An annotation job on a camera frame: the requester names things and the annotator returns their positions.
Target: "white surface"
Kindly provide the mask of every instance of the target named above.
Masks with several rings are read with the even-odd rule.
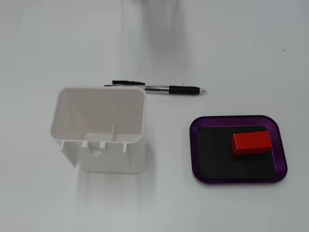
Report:
[[[173,30],[163,32],[138,0],[0,2],[1,231],[308,230],[308,0],[182,0]],[[147,95],[148,166],[140,175],[80,172],[49,133],[63,86],[113,79],[209,90]],[[197,182],[191,122],[254,114],[278,123],[286,178]]]
[[[146,164],[146,93],[137,87],[66,87],[51,135],[86,172],[139,174]]]

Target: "red block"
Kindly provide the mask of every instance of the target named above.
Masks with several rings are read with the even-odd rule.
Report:
[[[268,131],[234,134],[231,144],[234,156],[267,153],[272,148]]]

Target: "white table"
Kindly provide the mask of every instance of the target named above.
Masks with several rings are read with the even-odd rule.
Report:
[[[147,96],[140,175],[83,173],[50,135],[63,86],[113,79],[209,90]],[[0,231],[307,231],[308,88],[308,0],[1,0]],[[273,118],[286,178],[199,183],[189,127],[215,115]]]

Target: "open box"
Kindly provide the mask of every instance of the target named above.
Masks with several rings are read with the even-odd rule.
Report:
[[[137,87],[67,87],[51,135],[71,164],[87,172],[143,171],[146,95]]]

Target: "pen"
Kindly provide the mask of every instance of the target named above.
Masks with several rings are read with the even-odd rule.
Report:
[[[207,89],[190,87],[190,86],[148,86],[143,82],[137,81],[112,81],[110,86],[132,86],[140,87],[147,93],[167,93],[167,94],[183,94],[183,95],[198,95],[207,93]]]

